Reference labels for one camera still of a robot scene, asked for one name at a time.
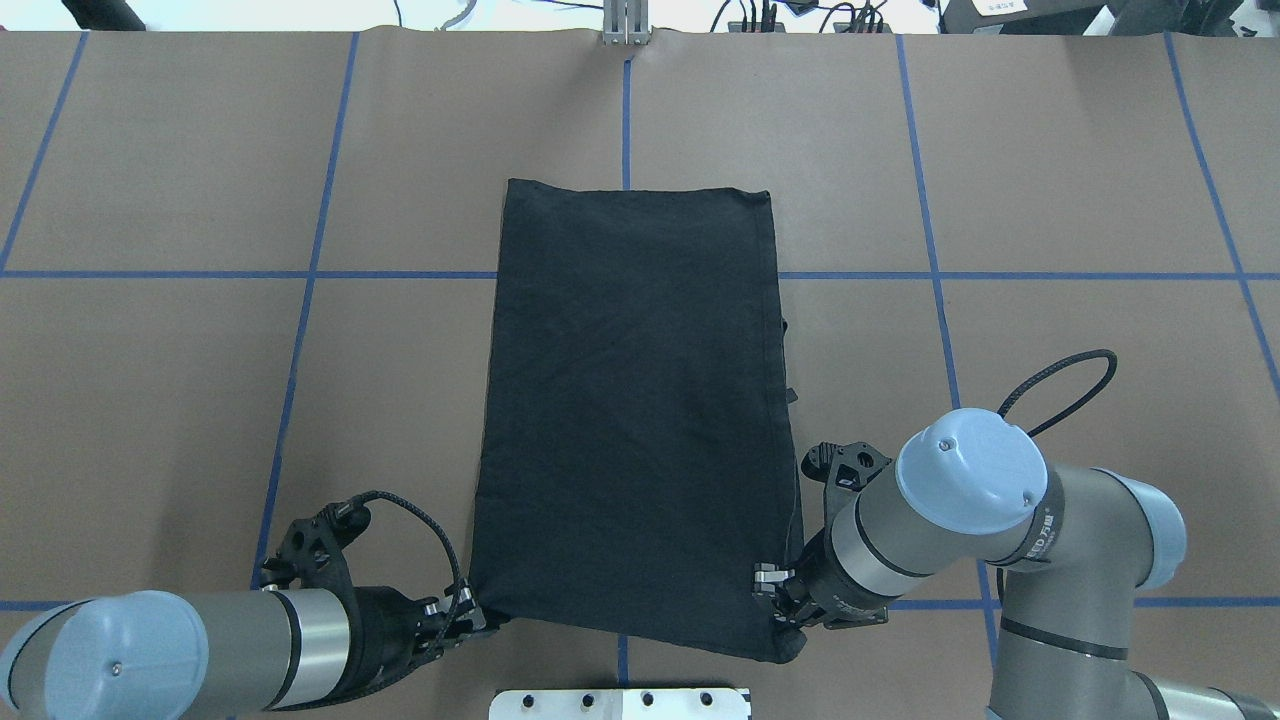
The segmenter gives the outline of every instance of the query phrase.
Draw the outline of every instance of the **silver metal band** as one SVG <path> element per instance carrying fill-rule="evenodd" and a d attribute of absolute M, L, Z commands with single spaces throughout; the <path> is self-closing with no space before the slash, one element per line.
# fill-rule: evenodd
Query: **silver metal band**
<path fill-rule="evenodd" d="M 831 546 L 836 551 L 836 559 L 841 568 L 865 589 L 884 597 L 897 597 L 920 584 L 924 578 L 913 578 L 893 570 L 876 557 L 867 543 L 863 542 L 861 533 L 858 532 L 858 502 L 852 507 L 846 507 L 842 512 L 850 512 L 850 523 L 833 523 L 831 528 Z"/>
<path fill-rule="evenodd" d="M 1169 707 L 1169 720 L 1247 720 L 1220 691 L 1152 678 Z"/>
<path fill-rule="evenodd" d="M 276 707 L 320 700 L 333 692 L 347 667 L 351 625 L 342 601 L 329 591 L 278 591 L 298 616 L 301 651 L 293 683 Z"/>

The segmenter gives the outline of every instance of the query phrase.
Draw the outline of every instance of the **black cloth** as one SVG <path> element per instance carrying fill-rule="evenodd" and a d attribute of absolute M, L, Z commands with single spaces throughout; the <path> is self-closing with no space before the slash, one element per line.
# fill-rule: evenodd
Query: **black cloth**
<path fill-rule="evenodd" d="M 471 579 L 481 606 L 786 662 L 801 546 L 765 192 L 511 181 Z"/>

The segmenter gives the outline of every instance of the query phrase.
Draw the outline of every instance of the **light blue joint cap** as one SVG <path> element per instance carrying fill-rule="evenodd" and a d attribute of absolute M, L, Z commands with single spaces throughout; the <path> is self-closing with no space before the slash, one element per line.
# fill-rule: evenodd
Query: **light blue joint cap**
<path fill-rule="evenodd" d="M 1002 533 L 1036 511 L 1048 468 L 1021 428 L 978 407 L 952 410 L 906 441 L 897 487 L 925 520 L 966 536 Z"/>
<path fill-rule="evenodd" d="M 1120 484 L 1128 488 L 1133 498 L 1138 501 L 1142 514 L 1147 516 L 1153 555 L 1151 571 L 1147 573 L 1147 579 L 1138 585 L 1138 589 L 1156 589 L 1174 579 L 1174 573 L 1187 557 L 1187 523 L 1183 521 L 1181 511 L 1160 488 L 1129 479 L 1106 468 L 1094 468 L 1094 470 L 1120 480 Z"/>
<path fill-rule="evenodd" d="M 18 634 L 14 635 L 9 641 L 9 644 L 5 646 L 4 651 L 0 652 L 0 698 L 4 700 L 4 703 L 8 705 L 10 710 L 18 712 L 18 706 L 14 705 L 13 694 L 9 689 L 9 678 L 13 675 L 14 664 L 18 662 L 18 653 L 22 652 L 22 648 L 27 647 L 27 642 L 31 641 L 31 638 L 50 620 L 58 618 L 67 610 L 86 602 L 88 601 L 82 600 L 79 602 L 69 602 L 41 612 L 38 616 L 31 619 L 26 625 L 23 625 L 22 629 L 18 630 Z"/>
<path fill-rule="evenodd" d="M 209 635 L 186 600 L 156 591 L 99 598 L 54 641 L 45 706 L 58 720 L 175 720 L 207 670 Z"/>

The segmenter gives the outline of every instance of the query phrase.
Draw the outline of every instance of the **blue tape grid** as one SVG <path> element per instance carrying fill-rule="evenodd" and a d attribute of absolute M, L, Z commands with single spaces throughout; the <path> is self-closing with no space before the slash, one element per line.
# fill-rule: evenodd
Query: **blue tape grid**
<path fill-rule="evenodd" d="M 324 229 L 329 220 L 329 200 L 333 197 L 333 176 L 338 170 L 338 152 L 342 150 L 342 127 L 347 119 L 347 100 L 351 97 L 351 77 L 356 72 L 356 50 L 360 46 L 360 33 L 351 33 L 351 47 L 347 50 L 347 73 L 342 81 L 342 99 L 338 101 L 338 119 L 333 126 L 333 145 L 329 147 L 329 165 L 325 169 L 324 191 L 320 195 L 320 217 L 316 219 L 316 234 L 311 243 L 311 264 L 307 268 L 307 284 L 302 292 L 302 310 L 298 313 L 298 331 L 293 337 L 293 356 L 289 359 L 289 379 L 284 387 L 284 405 L 280 409 L 280 427 L 275 433 L 275 451 L 271 456 L 271 475 L 266 484 L 266 500 L 262 503 L 262 523 L 257 533 L 257 550 L 253 555 L 253 569 L 250 573 L 250 589 L 257 589 L 257 565 L 266 557 L 270 541 L 271 515 L 275 514 L 275 495 L 280 487 L 280 466 L 283 464 L 284 438 L 289 432 L 289 418 L 293 414 L 293 393 L 298 386 L 298 360 L 302 357 L 302 341 L 307 334 L 307 320 L 311 318 L 311 297 L 316 287 L 316 270 L 320 266 L 320 250 L 324 246 Z"/>
<path fill-rule="evenodd" d="M 22 227 L 23 215 L 33 193 L 40 169 L 47 154 L 49 145 L 58 127 L 67 97 L 70 92 L 77 68 L 83 56 L 88 33 L 81 33 L 70 65 L 59 91 L 49 124 L 41 138 L 36 158 L 32 163 L 31 173 L 23 187 L 22 196 L 10 222 L 4 246 L 0 247 L 0 278 L 12 279 L 305 279 L 302 309 L 298 316 L 297 333 L 294 336 L 293 355 L 289 363 L 289 377 L 285 387 L 284 404 L 280 411 L 280 424 L 276 433 L 275 452 L 273 455 L 271 474 L 268 484 L 266 498 L 264 501 L 262 523 L 260 525 L 256 557 L 260 560 L 266 553 L 270 520 L 274 512 L 276 491 L 279 488 L 279 475 L 282 466 L 282 454 L 284 439 L 288 433 L 289 418 L 292 414 L 293 396 L 297 387 L 298 361 L 302 354 L 302 345 L 306 336 L 310 318 L 311 299 L 315 292 L 315 283 L 319 279 L 494 279 L 497 273 L 492 270 L 320 270 L 320 251 L 324 243 L 324 231 L 328 220 L 329 202 L 333 193 L 334 174 L 337 172 L 338 155 L 342 145 L 342 132 L 346 120 L 347 105 L 351 95 L 351 85 L 355 73 L 356 55 L 360 41 L 358 33 L 352 33 L 347 56 L 347 68 L 343 78 L 342 97 L 338 106 L 338 117 L 334 123 L 334 135 L 330 147 L 329 164 L 325 173 L 324 191 L 319 218 L 316 220 L 315 238 L 311 251 L 311 261 L 306 270 L 9 270 L 6 264 Z M 1280 281 L 1280 273 L 1248 273 L 1244 270 L 1239 251 L 1231 234 L 1230 225 L 1222 209 L 1217 186 L 1204 156 L 1199 141 L 1199 133 L 1187 100 L 1183 83 L 1181 69 L 1174 47 L 1172 36 L 1165 33 L 1165 47 L 1169 55 L 1170 70 L 1178 92 L 1179 105 L 1187 123 L 1192 149 L 1204 177 L 1206 191 L 1213 206 L 1219 227 L 1222 232 L 1224 242 L 1231 258 L 1234 272 L 1230 273 L 1132 273 L 1132 272 L 947 272 L 938 264 L 937 245 L 933 233 L 932 215 L 928 204 L 928 191 L 925 184 L 924 167 L 920 152 L 919 135 L 916 129 L 915 109 L 911 99 L 910 76 L 908 72 L 906 49 L 901 36 L 896 38 L 900 79 L 902 85 L 902 100 L 906 110 L 906 124 L 911 146 L 911 160 L 915 169 L 916 192 L 920 204 L 920 220 L 923 225 L 924 242 L 929 259 L 928 272 L 841 272 L 841 270 L 799 270 L 781 272 L 783 281 L 928 281 L 933 287 L 934 306 L 938 319 L 938 332 L 941 336 L 943 360 L 947 370 L 947 387 L 951 396 L 952 407 L 960 406 L 959 382 L 955 372 L 955 359 L 951 348 L 951 333 L 946 318 L 946 301 L 943 295 L 943 281 L 1126 281 L 1126 282 L 1190 282 L 1190 281 L 1228 281 L 1236 282 L 1249 311 L 1258 345 L 1261 347 L 1271 382 L 1280 398 L 1280 372 L 1271 346 L 1267 342 L 1266 332 L 1262 327 L 1257 305 L 1249 288 L 1251 282 Z M 635 56 L 627 58 L 622 64 L 622 127 L 621 127 L 621 174 L 622 188 L 631 188 L 631 87 L 632 87 L 632 61 Z M 987 574 L 978 564 L 979 594 L 978 600 L 901 600 L 893 603 L 900 611 L 974 611 L 982 610 L 987 625 L 987 638 L 992 660 L 995 660 L 996 629 L 995 611 L 1000 602 L 992 597 Z M 63 605 L 65 601 L 0 601 L 0 612 L 33 612 Z M 1231 609 L 1231 607 L 1280 607 L 1280 597 L 1143 597 L 1135 602 L 1137 607 L 1146 609 Z M 628 638 L 618 635 L 618 683 L 626 687 L 628 683 Z"/>
<path fill-rule="evenodd" d="M 631 190 L 631 63 L 632 54 L 622 61 L 622 190 Z M 631 638 L 618 635 L 618 687 L 631 684 L 631 662 L 628 657 Z"/>

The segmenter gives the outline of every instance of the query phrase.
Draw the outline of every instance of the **metal bracket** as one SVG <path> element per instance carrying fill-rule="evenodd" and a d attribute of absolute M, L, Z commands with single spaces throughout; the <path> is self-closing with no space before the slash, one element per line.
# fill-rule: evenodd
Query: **metal bracket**
<path fill-rule="evenodd" d="M 649 0 L 604 0 L 604 44 L 648 45 Z"/>
<path fill-rule="evenodd" d="M 750 720 L 745 688 L 507 691 L 489 720 Z"/>

